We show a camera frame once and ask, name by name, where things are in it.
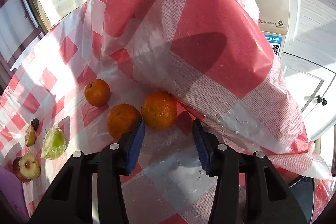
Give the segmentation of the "dark water chestnut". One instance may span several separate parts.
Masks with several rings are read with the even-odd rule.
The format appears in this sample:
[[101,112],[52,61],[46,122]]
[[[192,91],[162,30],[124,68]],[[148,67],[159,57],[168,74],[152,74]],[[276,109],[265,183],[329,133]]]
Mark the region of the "dark water chestnut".
[[34,118],[30,121],[30,125],[33,126],[34,130],[37,131],[39,127],[39,120],[37,118]]

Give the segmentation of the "red white checkered tablecloth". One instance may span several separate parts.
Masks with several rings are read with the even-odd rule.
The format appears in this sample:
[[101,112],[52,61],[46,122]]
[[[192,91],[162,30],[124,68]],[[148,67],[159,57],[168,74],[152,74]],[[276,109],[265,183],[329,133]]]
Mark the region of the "red white checkered tablecloth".
[[[156,90],[177,102],[167,130],[147,127],[139,158],[121,178],[130,223],[206,223],[216,178],[201,169],[192,122],[235,151],[265,153],[285,181],[314,181],[312,217],[332,199],[331,173],[307,138],[279,59],[257,25],[254,0],[87,0],[34,45],[1,96],[1,167],[33,153],[41,174],[22,182],[29,220],[75,151],[114,141],[106,119],[121,103],[141,109]],[[101,79],[110,98],[90,105],[85,86]],[[36,141],[25,145],[30,121]],[[47,131],[60,127],[65,152],[41,158]]]

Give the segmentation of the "purple storage box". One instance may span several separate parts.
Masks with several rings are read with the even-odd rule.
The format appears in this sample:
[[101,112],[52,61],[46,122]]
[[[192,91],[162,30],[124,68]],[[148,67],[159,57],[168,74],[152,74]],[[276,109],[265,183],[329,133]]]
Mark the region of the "purple storage box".
[[22,182],[15,174],[3,167],[1,167],[1,193],[18,218],[23,223],[27,223],[29,221],[29,214],[26,208]]

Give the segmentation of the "cut apple half small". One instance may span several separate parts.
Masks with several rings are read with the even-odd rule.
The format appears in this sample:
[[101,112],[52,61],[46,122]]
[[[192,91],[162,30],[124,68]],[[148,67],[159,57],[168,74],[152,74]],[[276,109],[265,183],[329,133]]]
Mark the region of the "cut apple half small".
[[25,132],[25,145],[27,147],[31,147],[35,144],[36,136],[35,129],[32,125],[29,125]]

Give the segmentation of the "small orange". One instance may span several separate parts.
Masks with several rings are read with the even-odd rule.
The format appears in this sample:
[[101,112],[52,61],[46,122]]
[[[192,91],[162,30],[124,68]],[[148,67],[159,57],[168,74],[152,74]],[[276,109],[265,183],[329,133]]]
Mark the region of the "small orange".
[[110,98],[110,87],[106,81],[95,79],[85,86],[84,96],[90,105],[103,106]]

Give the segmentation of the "white cabinet door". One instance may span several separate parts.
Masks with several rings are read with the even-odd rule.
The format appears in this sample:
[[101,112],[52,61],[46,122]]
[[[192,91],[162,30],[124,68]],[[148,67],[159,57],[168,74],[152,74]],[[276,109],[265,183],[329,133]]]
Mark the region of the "white cabinet door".
[[307,137],[316,140],[335,124],[335,73],[285,52],[280,63],[286,87],[301,111]]

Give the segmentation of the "green fruit half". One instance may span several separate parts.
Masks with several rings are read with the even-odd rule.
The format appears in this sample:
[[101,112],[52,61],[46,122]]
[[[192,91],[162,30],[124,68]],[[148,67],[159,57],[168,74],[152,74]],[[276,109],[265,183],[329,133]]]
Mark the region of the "green fruit half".
[[55,160],[66,150],[66,139],[60,127],[56,126],[49,129],[45,135],[41,158]]

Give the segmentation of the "cut pear half with seeds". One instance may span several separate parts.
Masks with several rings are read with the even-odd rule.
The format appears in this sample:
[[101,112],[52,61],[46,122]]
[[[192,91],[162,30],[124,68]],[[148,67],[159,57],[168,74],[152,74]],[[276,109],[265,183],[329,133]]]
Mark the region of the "cut pear half with seeds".
[[37,157],[33,153],[17,157],[13,161],[13,173],[23,183],[38,178],[41,174],[41,168]]

